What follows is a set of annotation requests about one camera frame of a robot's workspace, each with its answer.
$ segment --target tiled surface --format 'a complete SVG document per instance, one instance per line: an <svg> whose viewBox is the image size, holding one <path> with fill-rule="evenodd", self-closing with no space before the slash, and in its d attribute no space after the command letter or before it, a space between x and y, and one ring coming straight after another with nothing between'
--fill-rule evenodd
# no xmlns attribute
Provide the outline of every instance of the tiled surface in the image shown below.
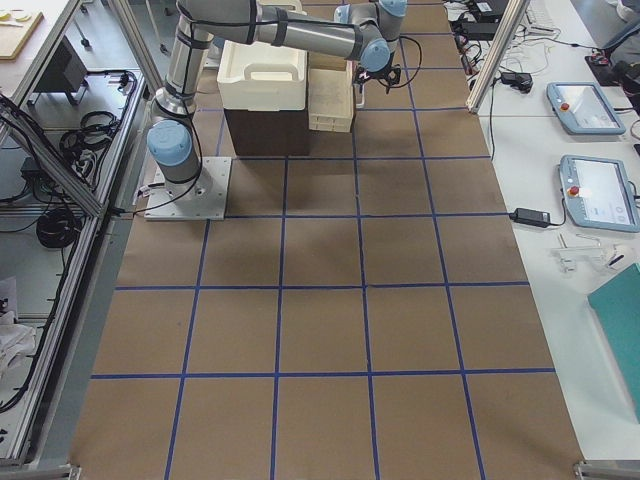
<svg viewBox="0 0 640 480"><path fill-rule="evenodd" d="M352 135L234 160L224 222L135 220L72 454L83 476L573 478L444 9L410 5L423 69L388 96L368 84ZM407 78L417 48L400 43ZM215 89L207 73L196 125L205 153L233 155Z"/></svg>

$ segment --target tablet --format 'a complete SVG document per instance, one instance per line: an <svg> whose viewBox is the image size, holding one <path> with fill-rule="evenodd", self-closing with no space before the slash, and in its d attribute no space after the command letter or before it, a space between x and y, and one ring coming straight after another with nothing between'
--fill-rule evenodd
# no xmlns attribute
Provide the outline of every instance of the tablet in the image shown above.
<svg viewBox="0 0 640 480"><path fill-rule="evenodd" d="M547 85L547 98L570 134L621 135L626 130L602 89L595 83L550 83Z"/></svg>
<svg viewBox="0 0 640 480"><path fill-rule="evenodd" d="M565 155L560 160L565 205L581 227L640 232L640 218L619 160Z"/></svg>

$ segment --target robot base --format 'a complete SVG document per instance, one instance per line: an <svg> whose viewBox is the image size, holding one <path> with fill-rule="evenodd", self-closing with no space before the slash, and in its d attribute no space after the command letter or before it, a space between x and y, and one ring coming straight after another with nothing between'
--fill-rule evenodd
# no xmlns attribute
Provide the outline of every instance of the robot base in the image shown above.
<svg viewBox="0 0 640 480"><path fill-rule="evenodd" d="M223 220L227 205L231 158L203 157L202 169L206 170L213 180L210 191L200 197L187 195L184 199L153 208L169 202L172 197L164 188L152 190L147 208L153 208L153 210L146 211L145 218L147 220ZM153 181L164 182L164 175L159 168Z"/></svg>

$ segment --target wooden board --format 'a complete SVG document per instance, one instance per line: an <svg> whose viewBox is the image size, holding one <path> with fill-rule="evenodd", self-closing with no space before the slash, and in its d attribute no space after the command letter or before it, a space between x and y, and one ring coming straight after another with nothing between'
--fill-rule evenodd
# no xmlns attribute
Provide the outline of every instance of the wooden board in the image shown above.
<svg viewBox="0 0 640 480"><path fill-rule="evenodd" d="M13 60L40 23L42 12L30 12L31 18L23 22L24 27L0 25L0 60Z"/></svg>

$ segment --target tablet screen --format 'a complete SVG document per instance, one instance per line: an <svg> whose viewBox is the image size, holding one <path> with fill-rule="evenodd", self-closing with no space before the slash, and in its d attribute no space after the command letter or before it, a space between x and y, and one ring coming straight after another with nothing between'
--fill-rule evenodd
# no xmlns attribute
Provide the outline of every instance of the tablet screen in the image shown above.
<svg viewBox="0 0 640 480"><path fill-rule="evenodd" d="M596 222L634 225L618 165L586 160L574 160L574 165L585 217Z"/></svg>
<svg viewBox="0 0 640 480"><path fill-rule="evenodd" d="M591 85L557 85L563 102L569 104L577 124L582 128L618 128L618 122L603 104Z"/></svg>

